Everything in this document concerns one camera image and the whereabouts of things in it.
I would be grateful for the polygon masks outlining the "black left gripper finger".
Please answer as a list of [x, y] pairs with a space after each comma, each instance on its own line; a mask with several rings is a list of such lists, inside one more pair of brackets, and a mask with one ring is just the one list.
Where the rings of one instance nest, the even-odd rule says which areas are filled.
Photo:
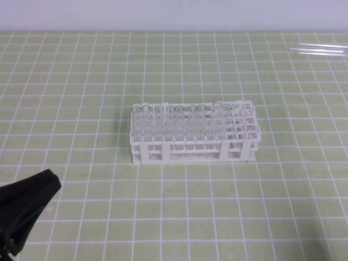
[[50, 169], [1, 187], [1, 250], [20, 251], [44, 208], [60, 190]]

